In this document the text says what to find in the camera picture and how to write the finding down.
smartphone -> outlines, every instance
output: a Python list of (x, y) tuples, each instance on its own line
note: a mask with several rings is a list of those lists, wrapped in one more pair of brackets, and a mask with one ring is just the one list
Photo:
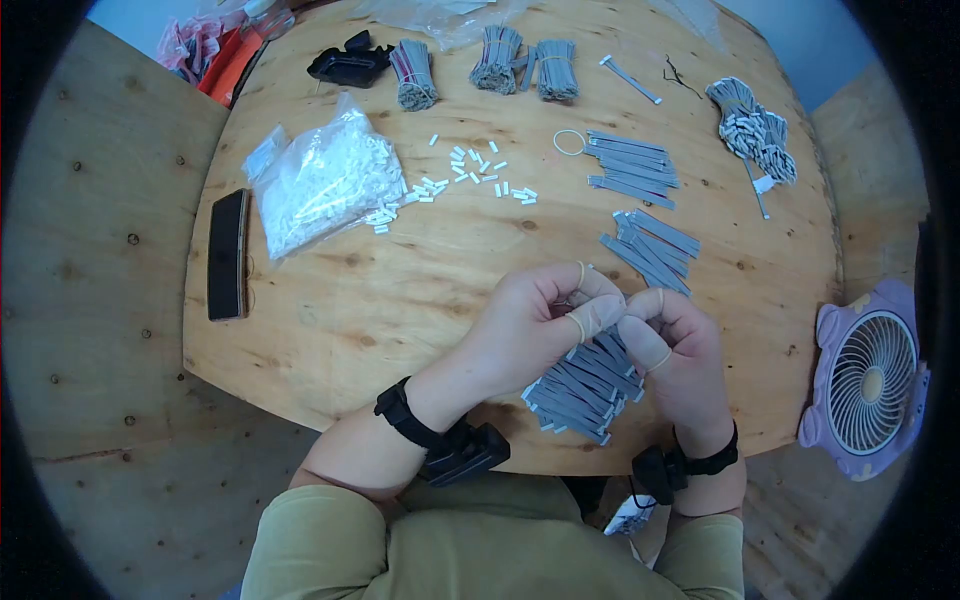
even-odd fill
[(211, 321), (247, 316), (247, 213), (250, 194), (238, 189), (213, 203), (206, 265), (206, 314)]

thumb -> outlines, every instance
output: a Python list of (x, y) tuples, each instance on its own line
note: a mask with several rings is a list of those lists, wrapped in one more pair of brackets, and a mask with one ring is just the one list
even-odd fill
[(622, 294), (606, 294), (577, 306), (545, 325), (555, 344), (570, 349), (613, 326), (623, 317), (626, 307)]
[(620, 339), (636, 365), (649, 372), (669, 363), (672, 351), (653, 327), (633, 315), (625, 315), (617, 324)]

purple fan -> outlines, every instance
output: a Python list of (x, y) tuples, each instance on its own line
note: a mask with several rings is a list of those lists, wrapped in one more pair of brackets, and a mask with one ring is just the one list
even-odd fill
[(821, 446), (853, 481), (883, 472), (920, 431), (930, 371), (914, 315), (913, 292), (896, 279), (817, 315), (822, 351), (798, 441)]

sleeve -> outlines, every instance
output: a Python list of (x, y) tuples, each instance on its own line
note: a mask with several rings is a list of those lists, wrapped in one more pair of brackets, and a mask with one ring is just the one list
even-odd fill
[(688, 598), (743, 598), (743, 521), (733, 515), (701, 516), (672, 535), (654, 570)]
[(260, 518), (241, 600), (359, 596), (387, 568), (386, 535), (383, 515), (356, 492), (288, 490)]

olive green shirt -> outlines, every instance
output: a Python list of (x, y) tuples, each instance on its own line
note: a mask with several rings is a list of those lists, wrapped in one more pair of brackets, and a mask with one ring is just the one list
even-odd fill
[(388, 522), (356, 492), (304, 486), (260, 518), (242, 600), (743, 598), (743, 523), (705, 516), (674, 531), (654, 570), (587, 527), (556, 477), (485, 473), (415, 482)]

